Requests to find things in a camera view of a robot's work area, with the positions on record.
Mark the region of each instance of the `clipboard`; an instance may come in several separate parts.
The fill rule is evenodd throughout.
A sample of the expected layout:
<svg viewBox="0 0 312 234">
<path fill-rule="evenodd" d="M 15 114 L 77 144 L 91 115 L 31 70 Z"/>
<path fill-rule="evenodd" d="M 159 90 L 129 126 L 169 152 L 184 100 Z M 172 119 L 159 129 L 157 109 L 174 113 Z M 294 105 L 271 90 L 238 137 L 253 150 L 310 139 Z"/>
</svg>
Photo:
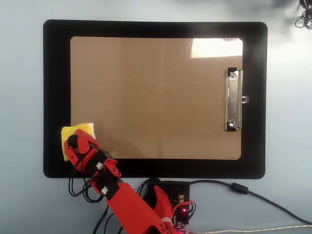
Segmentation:
<svg viewBox="0 0 312 234">
<path fill-rule="evenodd" d="M 56 45 L 48 37 L 60 28 L 55 53 L 46 45 Z M 66 63 L 58 69 L 63 79 L 53 78 L 64 88 L 57 95 L 45 69 L 45 97 L 63 97 L 65 112 L 52 121 L 45 98 L 45 174 L 70 171 L 47 146 L 58 138 L 51 122 L 93 122 L 123 176 L 262 177 L 266 30 L 262 23 L 46 22 L 45 68 L 61 54 Z M 252 77 L 255 68 L 261 72 Z"/>
</svg>

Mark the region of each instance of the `light blue table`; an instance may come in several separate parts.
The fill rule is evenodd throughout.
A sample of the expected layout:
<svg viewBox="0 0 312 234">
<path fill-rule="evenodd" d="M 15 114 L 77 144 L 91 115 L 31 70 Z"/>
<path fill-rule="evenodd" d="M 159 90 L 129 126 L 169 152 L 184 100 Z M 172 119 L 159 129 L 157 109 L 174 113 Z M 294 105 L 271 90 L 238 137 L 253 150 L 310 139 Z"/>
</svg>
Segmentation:
<svg viewBox="0 0 312 234">
<path fill-rule="evenodd" d="M 42 171 L 42 26 L 48 19 L 265 22 L 266 175 L 236 182 L 312 220 L 312 30 L 290 22 L 302 12 L 296 8 L 296 0 L 0 0 L 0 233 L 88 234 L 106 206 L 72 198 L 66 179 L 49 179 Z M 142 181 L 126 180 L 134 187 Z M 301 224 L 218 185 L 194 185 L 191 198 L 198 204 L 191 220 L 197 230 Z M 112 219 L 108 233 L 118 229 Z"/>
</svg>

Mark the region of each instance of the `black wire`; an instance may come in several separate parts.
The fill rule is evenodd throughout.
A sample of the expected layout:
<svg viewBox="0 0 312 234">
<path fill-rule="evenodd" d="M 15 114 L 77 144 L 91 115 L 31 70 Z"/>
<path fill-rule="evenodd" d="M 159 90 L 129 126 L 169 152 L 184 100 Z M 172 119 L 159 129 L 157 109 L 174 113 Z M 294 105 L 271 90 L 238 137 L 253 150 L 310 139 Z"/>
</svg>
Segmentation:
<svg viewBox="0 0 312 234">
<path fill-rule="evenodd" d="M 96 233 L 97 233 L 97 230 L 98 230 L 98 228 L 99 228 L 101 222 L 104 220 L 105 216 L 107 215 L 107 211 L 108 211 L 108 205 L 106 206 L 106 209 L 105 209 L 104 213 L 102 214 L 101 218 L 99 218 L 99 220 L 98 220 L 96 226 L 94 227 L 94 229 L 93 229 L 93 234 L 96 234 Z"/>
<path fill-rule="evenodd" d="M 195 180 L 195 181 L 192 181 L 192 182 L 187 183 L 187 184 L 184 186 L 184 188 L 186 188 L 187 186 L 190 186 L 190 185 L 192 185 L 192 184 L 196 184 L 196 183 L 216 183 L 216 184 L 222 184 L 222 185 L 225 185 L 225 186 L 228 186 L 228 187 L 231 187 L 231 188 L 232 188 L 232 185 L 231 185 L 231 184 L 228 184 L 228 183 L 225 183 L 225 182 L 222 182 L 222 181 L 218 181 L 218 180 L 211 180 L 211 179 Z M 264 200 L 264 201 L 266 201 L 266 202 L 268 202 L 268 203 L 270 203 L 271 205 L 273 205 L 273 206 L 279 208 L 280 210 L 284 211 L 285 213 L 289 214 L 289 215 L 292 216 L 293 218 L 295 218 L 295 219 L 297 219 L 297 220 L 299 220 L 299 221 L 301 221 L 301 222 L 303 222 L 303 223 L 312 225 L 312 222 L 309 222 L 309 221 L 307 221 L 307 220 L 304 220 L 304 219 L 302 219 L 302 218 L 296 216 L 294 213 L 292 213 L 292 212 L 290 212 L 289 210 L 287 210 L 286 208 L 284 208 L 284 207 L 282 207 L 282 206 L 276 204 L 275 202 L 273 202 L 273 201 L 271 201 L 271 200 L 268 200 L 267 198 L 265 198 L 265 197 L 263 197 L 263 196 L 261 196 L 261 195 L 259 195 L 259 194 L 256 194 L 256 193 L 254 193 L 254 192 L 248 191 L 248 193 L 251 194 L 251 195 L 254 195 L 254 196 L 256 196 L 256 197 L 258 197 L 258 198 L 260 198 L 260 199 L 262 199 L 262 200 Z"/>
<path fill-rule="evenodd" d="M 299 0 L 299 2 L 305 11 L 294 24 L 297 28 L 312 29 L 312 0 Z"/>
<path fill-rule="evenodd" d="M 73 197 L 77 197 L 79 196 L 80 194 L 83 193 L 83 190 L 79 191 L 78 193 L 75 193 L 74 191 L 74 188 L 73 188 L 73 185 L 74 185 L 74 175 L 75 175 L 75 172 L 77 170 L 77 166 L 79 165 L 79 163 L 81 162 L 81 160 L 79 160 L 75 166 L 72 168 L 71 172 L 70 172 L 70 175 L 69 175 L 69 180 L 68 180 L 68 192 L 71 196 Z"/>
<path fill-rule="evenodd" d="M 110 220 L 111 217 L 114 216 L 114 213 L 111 214 L 111 216 L 109 216 L 106 220 L 106 223 L 105 223 L 105 227 L 104 227 L 104 234 L 106 234 L 106 227 L 107 227 L 107 224 L 108 224 L 108 221 Z"/>
<path fill-rule="evenodd" d="M 120 233 L 121 233 L 122 229 L 123 229 L 123 227 L 121 227 L 121 228 L 119 229 L 118 234 L 120 234 Z"/>
<path fill-rule="evenodd" d="M 231 187 L 231 184 L 228 184 L 228 183 L 223 182 L 223 181 L 212 180 L 212 179 L 195 180 L 195 181 L 192 181 L 192 182 L 189 182 L 189 183 L 185 184 L 184 187 L 190 186 L 192 184 L 197 184 L 197 183 L 215 183 L 215 184 L 222 184 L 222 185 L 226 185 L 226 186 Z"/>
<path fill-rule="evenodd" d="M 154 179 L 154 178 L 149 178 L 149 179 L 147 179 L 146 181 L 144 181 L 144 182 L 140 185 L 140 187 L 137 189 L 137 192 L 136 192 L 139 196 L 141 196 L 141 193 L 142 193 L 142 191 L 143 191 L 143 188 L 144 188 L 144 186 L 147 184 L 147 182 L 150 181 L 150 180 L 152 180 L 152 179 Z"/>
<path fill-rule="evenodd" d="M 292 213 L 292 212 L 290 212 L 289 210 L 287 210 L 286 208 L 284 208 L 284 207 L 282 207 L 282 206 L 276 204 L 275 202 L 273 202 L 273 201 L 271 201 L 271 200 L 268 200 L 267 198 L 265 198 L 265 197 L 263 197 L 263 196 L 261 196 L 261 195 L 259 195 L 259 194 L 256 194 L 256 193 L 254 193 L 254 192 L 248 191 L 248 193 L 251 194 L 251 195 L 254 195 L 254 196 L 256 196 L 256 197 L 258 197 L 258 198 L 260 198 L 260 199 L 262 199 L 262 200 L 264 200 L 264 201 L 266 201 L 266 202 L 268 202 L 268 203 L 270 203 L 271 205 L 273 205 L 273 206 L 275 206 L 275 207 L 277 207 L 277 208 L 279 208 L 279 209 L 281 209 L 282 211 L 286 212 L 287 214 L 289 214 L 289 215 L 292 216 L 293 218 L 295 218 L 295 219 L 297 219 L 297 220 L 299 220 L 299 221 L 301 221 L 301 222 L 303 222 L 303 223 L 312 225 L 312 222 L 306 221 L 306 220 L 304 220 L 304 219 L 302 219 L 302 218 L 296 216 L 294 213 Z"/>
<path fill-rule="evenodd" d="M 91 199 L 91 198 L 89 197 L 89 188 L 92 187 L 92 184 L 91 184 L 91 183 L 92 183 L 95 179 L 97 179 L 98 177 L 100 177 L 100 176 L 101 176 L 101 173 L 100 173 L 100 174 L 97 174 L 95 177 L 89 179 L 89 180 L 83 185 L 83 187 L 82 187 L 82 190 L 83 190 L 83 192 L 82 192 L 83 197 L 84 197 L 84 199 L 85 199 L 87 202 L 89 202 L 89 203 L 98 203 L 98 202 L 102 201 L 103 198 L 104 198 L 103 195 L 100 195 L 99 198 L 96 199 L 96 200 Z"/>
</svg>

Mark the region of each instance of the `black wire bundle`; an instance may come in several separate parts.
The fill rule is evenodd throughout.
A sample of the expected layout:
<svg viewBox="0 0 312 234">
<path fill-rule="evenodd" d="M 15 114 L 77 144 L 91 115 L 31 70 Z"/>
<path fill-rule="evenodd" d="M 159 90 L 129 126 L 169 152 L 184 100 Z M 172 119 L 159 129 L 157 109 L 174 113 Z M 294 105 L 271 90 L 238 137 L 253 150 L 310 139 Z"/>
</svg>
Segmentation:
<svg viewBox="0 0 312 234">
<path fill-rule="evenodd" d="M 297 28 L 312 29 L 312 0 L 299 0 L 299 2 L 305 11 L 296 20 L 295 26 Z"/>
<path fill-rule="evenodd" d="M 75 193 L 74 191 L 74 188 L 73 188 L 73 184 L 74 184 L 74 175 L 75 175 L 75 172 L 77 170 L 77 166 L 79 165 L 79 163 L 81 162 L 81 168 L 83 168 L 83 159 L 82 160 L 79 160 L 75 166 L 72 168 L 71 172 L 70 172 L 70 175 L 69 175 L 69 180 L 68 180 L 68 191 L 69 191 L 69 194 L 73 197 L 77 197 L 79 195 L 83 195 L 84 199 L 89 202 L 89 203 L 98 203 L 100 201 L 103 200 L 104 196 L 103 195 L 100 195 L 98 199 L 94 200 L 94 199 L 91 199 L 89 197 L 89 189 L 92 187 L 92 182 L 98 178 L 100 176 L 100 174 L 98 174 L 97 176 L 89 179 L 89 180 L 86 180 L 86 178 L 84 177 L 84 174 L 83 172 L 81 172 L 81 175 L 82 175 L 82 178 L 83 178 L 83 181 L 84 181 L 84 185 L 82 187 L 82 190 L 80 190 L 78 193 Z"/>
</svg>

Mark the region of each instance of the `brown clipboard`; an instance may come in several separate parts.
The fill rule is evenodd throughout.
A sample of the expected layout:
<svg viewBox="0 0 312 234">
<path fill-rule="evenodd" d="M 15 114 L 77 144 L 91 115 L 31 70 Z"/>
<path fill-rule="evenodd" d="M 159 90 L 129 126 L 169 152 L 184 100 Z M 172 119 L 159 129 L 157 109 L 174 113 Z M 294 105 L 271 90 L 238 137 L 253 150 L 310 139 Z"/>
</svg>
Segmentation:
<svg viewBox="0 0 312 234">
<path fill-rule="evenodd" d="M 239 159 L 241 131 L 225 130 L 226 74 L 242 52 L 205 57 L 194 43 L 73 37 L 71 124 L 93 122 L 116 158 Z"/>
</svg>

